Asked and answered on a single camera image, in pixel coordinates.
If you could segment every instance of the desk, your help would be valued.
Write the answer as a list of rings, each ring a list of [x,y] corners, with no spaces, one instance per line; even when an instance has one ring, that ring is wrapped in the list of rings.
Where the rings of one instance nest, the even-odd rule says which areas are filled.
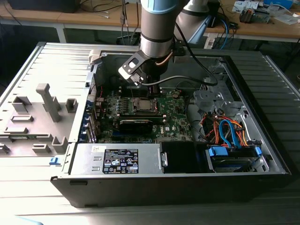
[[[232,13],[232,4],[235,0],[223,0],[225,14],[230,18],[230,21],[239,24],[237,33],[234,38],[240,39],[252,39],[252,40],[267,40],[267,41],[284,41],[284,42],[297,42],[300,38],[300,25],[286,25],[280,21],[271,18],[269,24],[253,23],[245,24],[239,22],[239,14]],[[107,6],[113,7],[118,5],[119,2],[110,4]],[[65,28],[72,29],[87,29],[87,30],[116,30],[120,31],[120,12],[121,7],[109,10],[109,19],[97,15],[96,13],[89,13],[79,9],[74,14],[60,13],[60,12],[44,12],[44,11],[28,11],[28,10],[13,10],[8,3],[6,3],[7,9],[14,15],[14,17],[25,26],[42,26],[42,27],[54,27],[58,33],[61,43],[66,43],[67,39],[64,33]],[[127,4],[127,15],[129,30],[133,31],[137,26],[136,8],[135,4]],[[3,4],[0,4],[0,20],[3,24],[18,25],[13,17],[4,8]],[[207,41],[205,48],[211,48],[211,43],[214,39],[221,36],[224,32],[224,28],[219,25],[215,28],[207,28],[205,36]]]

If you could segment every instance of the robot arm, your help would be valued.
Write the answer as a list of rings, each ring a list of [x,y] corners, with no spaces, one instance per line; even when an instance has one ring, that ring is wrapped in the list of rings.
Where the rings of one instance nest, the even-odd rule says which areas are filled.
[[[203,35],[210,20],[207,1],[141,0],[140,51],[119,68],[121,76],[135,85],[159,81],[173,54],[175,23],[187,27],[184,32],[191,33],[187,34],[187,39],[195,43]],[[150,86],[149,92],[150,95],[159,93],[158,85]]]

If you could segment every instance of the yellow wire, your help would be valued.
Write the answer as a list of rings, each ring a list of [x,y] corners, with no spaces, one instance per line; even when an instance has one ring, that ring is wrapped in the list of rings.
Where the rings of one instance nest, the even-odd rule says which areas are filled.
[[[245,145],[246,145],[246,146],[249,146],[249,145],[247,144],[247,142],[246,142],[246,139],[245,139],[245,131],[244,131],[244,130],[243,130],[243,139],[244,139]]]

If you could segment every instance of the blue connector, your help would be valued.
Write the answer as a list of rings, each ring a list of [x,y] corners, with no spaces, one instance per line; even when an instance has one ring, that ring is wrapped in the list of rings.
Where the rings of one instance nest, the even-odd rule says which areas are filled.
[[[261,156],[262,155],[262,150],[260,147],[255,147],[255,151],[257,153],[258,156]]]
[[[213,146],[210,149],[208,149],[208,152],[210,153],[210,157],[212,157],[212,156],[228,156],[227,149],[222,146]]]
[[[52,157],[50,159],[49,165],[60,165],[60,159],[58,157]]]

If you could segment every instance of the power supply label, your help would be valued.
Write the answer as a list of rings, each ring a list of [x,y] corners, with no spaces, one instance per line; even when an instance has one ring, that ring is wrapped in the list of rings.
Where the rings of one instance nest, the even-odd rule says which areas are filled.
[[[103,173],[139,173],[138,149],[106,149]]]

